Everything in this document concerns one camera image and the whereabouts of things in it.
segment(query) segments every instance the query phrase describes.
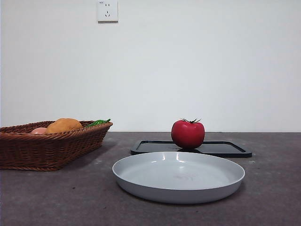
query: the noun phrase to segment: green pepper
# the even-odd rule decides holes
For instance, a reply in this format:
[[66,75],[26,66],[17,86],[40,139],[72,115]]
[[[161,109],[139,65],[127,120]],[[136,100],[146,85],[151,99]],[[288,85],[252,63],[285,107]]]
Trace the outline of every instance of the green pepper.
[[97,126],[97,125],[101,125],[101,124],[105,124],[107,122],[109,122],[111,119],[108,119],[108,120],[97,120],[97,121],[94,121],[93,123],[87,125],[86,127],[91,127],[91,126]]

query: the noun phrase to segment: plate rim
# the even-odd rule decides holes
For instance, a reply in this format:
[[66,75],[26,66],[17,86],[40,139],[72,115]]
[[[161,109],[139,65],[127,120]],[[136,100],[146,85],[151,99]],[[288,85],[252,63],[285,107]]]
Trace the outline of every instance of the plate rim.
[[[180,153],[180,152],[150,152],[150,153],[142,153],[142,154],[154,154],[154,153]],[[123,179],[122,177],[120,177],[120,176],[115,172],[114,167],[115,167],[115,165],[116,165],[118,162],[120,162],[120,161],[122,161],[122,160],[124,160],[124,159],[126,159],[126,158],[130,158],[130,157],[134,157],[134,156],[139,156],[139,155],[141,155],[141,154],[130,155],[130,156],[127,156],[127,157],[125,157],[125,158],[119,159],[117,162],[115,162],[115,163],[113,164],[113,166],[112,166],[112,171],[113,171],[114,175],[115,175],[117,178],[119,178],[119,179],[121,179],[121,180],[123,180],[123,181],[125,181],[125,182],[127,182],[127,183],[131,183],[131,184],[136,185],[136,186],[148,187],[148,188],[152,188],[152,189],[167,190],[167,191],[206,191],[206,190],[213,190],[213,189],[225,188],[225,187],[232,186],[232,185],[234,185],[234,184],[237,184],[237,183],[241,182],[241,181],[244,179],[245,175],[246,175],[245,169],[244,169],[242,166],[240,166],[240,165],[237,164],[236,162],[233,162],[233,161],[231,161],[231,160],[228,160],[228,159],[225,159],[225,158],[222,158],[222,157],[217,157],[217,156],[208,155],[208,154],[202,154],[202,153],[188,153],[188,152],[183,152],[183,153],[181,153],[181,154],[192,154],[192,155],[202,155],[202,156],[205,156],[205,155],[206,155],[206,156],[208,156],[209,158],[218,158],[218,159],[223,159],[223,160],[229,161],[229,162],[231,162],[231,163],[234,163],[236,166],[238,166],[238,167],[243,171],[243,175],[242,175],[242,177],[239,178],[238,180],[236,180],[236,181],[234,181],[234,182],[232,182],[232,183],[229,183],[229,184],[227,184],[227,185],[224,185],[224,186],[217,186],[217,187],[211,187],[211,188],[206,188],[206,189],[172,189],[172,188],[160,188],[160,187],[146,186],[146,185],[141,185],[141,184],[133,183],[133,182],[131,182],[131,181],[128,181],[128,180]]]

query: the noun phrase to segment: electrical outlet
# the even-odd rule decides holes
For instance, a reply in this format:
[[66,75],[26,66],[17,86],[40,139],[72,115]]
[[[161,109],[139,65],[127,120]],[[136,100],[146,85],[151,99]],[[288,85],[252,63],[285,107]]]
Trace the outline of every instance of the electrical outlet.
[[97,21],[118,22],[118,0],[98,0]]

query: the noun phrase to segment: round plate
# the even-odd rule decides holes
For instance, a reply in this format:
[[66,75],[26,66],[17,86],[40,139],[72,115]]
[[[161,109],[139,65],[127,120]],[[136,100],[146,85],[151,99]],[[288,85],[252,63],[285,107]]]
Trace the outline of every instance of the round plate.
[[166,203],[211,202],[234,193],[245,176],[238,164],[223,158],[184,152],[153,152],[117,161],[118,184],[138,197]]

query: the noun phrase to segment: table surface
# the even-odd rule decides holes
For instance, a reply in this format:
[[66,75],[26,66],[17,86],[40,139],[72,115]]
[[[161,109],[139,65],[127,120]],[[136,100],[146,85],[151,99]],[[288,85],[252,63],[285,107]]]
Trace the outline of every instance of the table surface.
[[299,226],[301,133],[206,133],[238,144],[252,158],[229,158],[246,176],[228,198],[195,205],[151,202],[123,191],[113,164],[137,140],[171,140],[165,132],[109,132],[103,146],[62,170],[0,170],[2,226]]

